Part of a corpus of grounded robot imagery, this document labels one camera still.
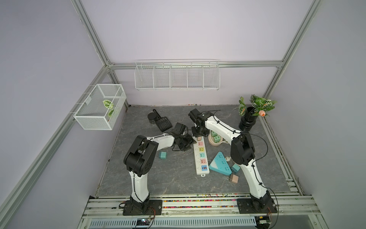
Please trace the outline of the teal triangular power strip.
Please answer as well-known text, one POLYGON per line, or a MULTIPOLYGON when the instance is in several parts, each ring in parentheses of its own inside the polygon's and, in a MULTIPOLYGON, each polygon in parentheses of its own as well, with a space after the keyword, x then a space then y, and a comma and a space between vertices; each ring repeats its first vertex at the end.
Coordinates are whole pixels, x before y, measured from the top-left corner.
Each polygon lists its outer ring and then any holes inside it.
POLYGON ((226 158, 221 151, 219 151, 212 160, 211 164, 209 165, 209 169, 226 176, 230 176, 232 174, 226 158))

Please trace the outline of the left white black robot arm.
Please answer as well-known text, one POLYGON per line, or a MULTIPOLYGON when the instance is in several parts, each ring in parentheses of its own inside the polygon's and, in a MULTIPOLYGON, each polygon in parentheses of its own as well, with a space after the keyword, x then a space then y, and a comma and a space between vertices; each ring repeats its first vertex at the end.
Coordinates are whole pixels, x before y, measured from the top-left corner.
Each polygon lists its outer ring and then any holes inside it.
POLYGON ((147 174, 152 168, 157 151, 174 147, 178 147, 179 151, 187 151, 193 142, 188 127, 181 123, 177 123, 168 133, 153 137, 138 135, 124 158, 132 181, 132 202, 146 205, 149 201, 147 174))

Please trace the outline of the white long power strip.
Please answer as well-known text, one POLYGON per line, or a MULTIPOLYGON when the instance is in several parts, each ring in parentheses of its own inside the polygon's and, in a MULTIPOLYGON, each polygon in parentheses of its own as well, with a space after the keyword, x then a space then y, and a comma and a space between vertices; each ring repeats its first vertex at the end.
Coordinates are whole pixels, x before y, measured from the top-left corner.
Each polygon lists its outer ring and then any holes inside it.
POLYGON ((204 177, 210 173, 205 141, 203 137, 193 137, 193 140, 196 175, 204 177))

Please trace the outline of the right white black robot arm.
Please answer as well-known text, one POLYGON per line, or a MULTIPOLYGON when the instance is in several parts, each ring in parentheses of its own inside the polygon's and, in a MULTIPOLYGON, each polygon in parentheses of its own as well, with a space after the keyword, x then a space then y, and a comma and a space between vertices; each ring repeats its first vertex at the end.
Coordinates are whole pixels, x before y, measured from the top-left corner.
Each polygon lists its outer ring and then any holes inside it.
POLYGON ((188 116, 194 123, 192 133, 195 137, 207 137, 213 131, 230 144, 230 157, 244 173, 253 206, 262 209, 266 204, 271 204, 273 199, 256 166, 255 147, 250 133, 234 129, 210 111, 200 112, 193 109, 188 116))

